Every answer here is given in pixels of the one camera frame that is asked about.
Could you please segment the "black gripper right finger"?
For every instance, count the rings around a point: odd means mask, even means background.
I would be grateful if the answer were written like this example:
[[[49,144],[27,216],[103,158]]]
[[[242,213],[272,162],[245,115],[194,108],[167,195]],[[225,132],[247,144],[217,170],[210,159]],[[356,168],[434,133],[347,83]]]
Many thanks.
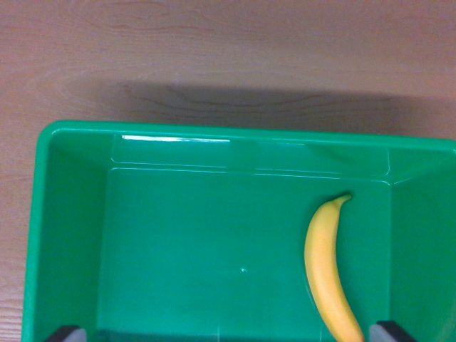
[[[417,342],[395,321],[377,321],[369,328],[370,342]]]

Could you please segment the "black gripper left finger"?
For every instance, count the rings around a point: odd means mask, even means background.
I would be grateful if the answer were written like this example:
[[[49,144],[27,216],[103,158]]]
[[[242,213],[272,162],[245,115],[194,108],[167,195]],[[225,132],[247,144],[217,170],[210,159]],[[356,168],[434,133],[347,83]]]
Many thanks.
[[[65,325],[57,328],[45,342],[87,342],[87,332],[77,325]]]

